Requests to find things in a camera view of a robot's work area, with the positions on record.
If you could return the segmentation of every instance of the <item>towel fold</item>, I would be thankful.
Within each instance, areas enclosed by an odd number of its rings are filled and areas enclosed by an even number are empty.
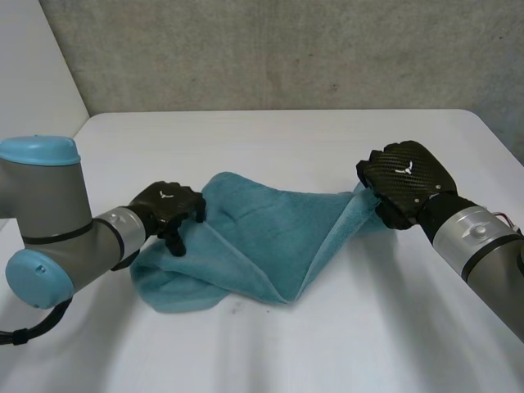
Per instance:
[[[214,176],[202,190],[206,221],[179,230],[187,254],[164,241],[131,265],[139,295],[154,309],[207,309],[229,292],[267,303],[297,300],[344,242],[385,229],[370,190],[313,194],[279,191],[237,174]]]

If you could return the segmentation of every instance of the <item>logo on hand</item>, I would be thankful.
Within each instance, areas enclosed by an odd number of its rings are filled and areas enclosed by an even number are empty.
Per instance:
[[[162,190],[160,190],[160,198],[164,199],[164,198],[172,198],[174,197],[174,195],[165,195]]]
[[[412,170],[412,169],[413,169],[413,162],[410,161],[410,162],[409,162],[409,167],[408,167],[408,168],[406,168],[406,169],[395,169],[395,172],[396,172],[397,174],[411,174],[411,170]]]

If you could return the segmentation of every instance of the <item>gray concrete wall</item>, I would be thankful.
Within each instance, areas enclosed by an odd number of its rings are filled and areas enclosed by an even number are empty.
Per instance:
[[[40,0],[92,115],[463,108],[524,162],[522,0]]]

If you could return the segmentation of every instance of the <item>black cable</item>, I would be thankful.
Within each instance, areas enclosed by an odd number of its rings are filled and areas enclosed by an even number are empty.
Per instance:
[[[0,346],[7,344],[20,346],[29,340],[40,337],[49,332],[61,321],[72,300],[73,299],[71,298],[60,303],[41,323],[31,329],[20,329],[15,330],[14,332],[0,332]]]

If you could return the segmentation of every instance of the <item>white table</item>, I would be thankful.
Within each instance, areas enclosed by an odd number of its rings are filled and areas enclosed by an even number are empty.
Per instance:
[[[466,111],[108,114],[76,142],[98,215],[155,180],[199,190],[224,170],[347,191],[359,160],[406,139],[427,146],[464,197],[524,224],[524,168]],[[14,221],[0,235],[3,273],[22,242]],[[42,316],[0,277],[2,330]],[[414,228],[348,242],[288,306],[228,296],[207,311],[158,314],[128,271],[108,273],[46,336],[0,347],[0,391],[522,392],[524,345]]]

